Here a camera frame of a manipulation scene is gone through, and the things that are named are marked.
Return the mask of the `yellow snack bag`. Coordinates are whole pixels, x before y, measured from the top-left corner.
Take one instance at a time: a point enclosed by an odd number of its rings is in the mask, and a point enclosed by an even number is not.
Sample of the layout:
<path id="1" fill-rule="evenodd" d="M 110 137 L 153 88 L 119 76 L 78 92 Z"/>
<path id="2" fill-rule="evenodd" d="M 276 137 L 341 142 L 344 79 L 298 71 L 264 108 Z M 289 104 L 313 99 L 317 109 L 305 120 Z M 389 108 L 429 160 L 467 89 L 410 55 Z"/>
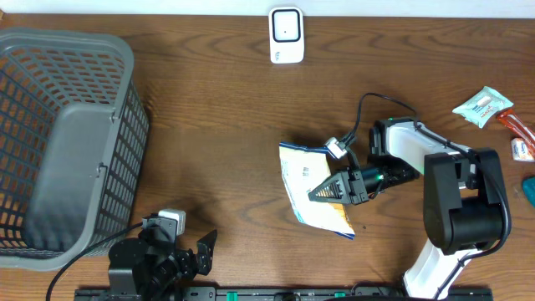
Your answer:
<path id="1" fill-rule="evenodd" d="M 310 227 L 334 232 L 353 240 L 354 229 L 343 205 L 312 202 L 308 194 L 331 176 L 325 147 L 307 147 L 279 143 L 281 174 L 293 213 L 299 222 Z"/>

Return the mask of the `teal wet wipes pack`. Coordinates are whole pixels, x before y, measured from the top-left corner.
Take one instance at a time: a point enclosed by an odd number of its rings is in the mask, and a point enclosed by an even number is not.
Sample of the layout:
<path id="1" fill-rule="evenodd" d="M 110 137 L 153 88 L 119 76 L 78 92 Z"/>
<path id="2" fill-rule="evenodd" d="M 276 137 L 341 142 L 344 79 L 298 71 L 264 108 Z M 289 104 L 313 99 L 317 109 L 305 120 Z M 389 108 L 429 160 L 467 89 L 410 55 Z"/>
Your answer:
<path id="1" fill-rule="evenodd" d="M 482 129 L 494 114 L 512 107 L 513 102 L 508 98 L 497 90 L 485 86 L 452 112 Z"/>

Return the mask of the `red snack bar wrapper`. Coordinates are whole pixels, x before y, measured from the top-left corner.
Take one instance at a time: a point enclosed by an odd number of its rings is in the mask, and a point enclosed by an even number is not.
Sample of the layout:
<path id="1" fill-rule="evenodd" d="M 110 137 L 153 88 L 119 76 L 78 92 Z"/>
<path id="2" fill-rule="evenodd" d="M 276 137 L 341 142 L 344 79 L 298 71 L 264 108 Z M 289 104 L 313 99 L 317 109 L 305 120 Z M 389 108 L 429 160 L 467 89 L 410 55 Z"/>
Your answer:
<path id="1" fill-rule="evenodd" d="M 497 120 L 522 138 L 530 155 L 534 156 L 534 131 L 522 122 L 513 109 L 507 109 L 499 113 Z"/>

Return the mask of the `orange Kleenex tissue pack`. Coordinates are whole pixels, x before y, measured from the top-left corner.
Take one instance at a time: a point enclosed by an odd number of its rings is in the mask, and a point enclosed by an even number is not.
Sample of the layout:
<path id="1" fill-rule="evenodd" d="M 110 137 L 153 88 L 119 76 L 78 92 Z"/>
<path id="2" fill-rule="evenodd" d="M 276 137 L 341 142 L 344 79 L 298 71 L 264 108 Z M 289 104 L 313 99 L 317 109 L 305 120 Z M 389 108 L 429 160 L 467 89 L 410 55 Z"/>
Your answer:
<path id="1" fill-rule="evenodd" d="M 534 157 L 530 154 L 525 141 L 522 138 L 511 140 L 512 158 L 515 161 L 534 162 Z"/>

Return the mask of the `teal mouthwash bottle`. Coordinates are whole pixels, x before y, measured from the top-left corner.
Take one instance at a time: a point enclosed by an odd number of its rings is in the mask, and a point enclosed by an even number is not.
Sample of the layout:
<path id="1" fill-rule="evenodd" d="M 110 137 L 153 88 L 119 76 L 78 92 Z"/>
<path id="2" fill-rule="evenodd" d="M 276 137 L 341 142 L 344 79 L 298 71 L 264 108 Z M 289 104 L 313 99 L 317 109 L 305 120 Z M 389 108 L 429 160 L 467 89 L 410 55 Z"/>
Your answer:
<path id="1" fill-rule="evenodd" d="M 522 191 L 527 201 L 535 207 L 535 177 L 530 176 L 522 181 Z"/>

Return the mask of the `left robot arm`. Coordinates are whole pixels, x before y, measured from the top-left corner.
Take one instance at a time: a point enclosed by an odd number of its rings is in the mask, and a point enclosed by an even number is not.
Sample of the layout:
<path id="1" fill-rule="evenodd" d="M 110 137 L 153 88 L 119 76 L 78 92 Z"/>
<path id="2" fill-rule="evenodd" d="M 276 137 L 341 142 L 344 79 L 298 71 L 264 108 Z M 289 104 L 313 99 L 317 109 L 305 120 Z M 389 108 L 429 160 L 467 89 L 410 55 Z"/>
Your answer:
<path id="1" fill-rule="evenodd" d="M 106 300 L 179 300 L 175 287 L 208 275 L 212 268 L 217 231 L 196 242 L 197 251 L 179 249 L 176 239 L 184 232 L 186 214 L 162 210 L 142 219 L 135 238 L 115 243 L 109 252 L 110 290 Z"/>

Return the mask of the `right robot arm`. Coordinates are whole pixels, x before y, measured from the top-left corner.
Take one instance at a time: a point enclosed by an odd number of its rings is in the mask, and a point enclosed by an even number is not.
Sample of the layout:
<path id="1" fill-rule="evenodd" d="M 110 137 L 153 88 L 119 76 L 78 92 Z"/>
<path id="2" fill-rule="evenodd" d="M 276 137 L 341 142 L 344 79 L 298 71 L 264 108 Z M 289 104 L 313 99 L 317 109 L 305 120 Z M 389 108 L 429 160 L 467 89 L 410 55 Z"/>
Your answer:
<path id="1" fill-rule="evenodd" d="M 365 167 L 355 156 L 327 177 L 312 202 L 359 205 L 388 188 L 424 179 L 427 241 L 403 275 L 407 298 L 444 300 L 472 260 L 500 250 L 512 228 L 498 154 L 435 134 L 416 118 L 377 120 L 369 131 Z"/>

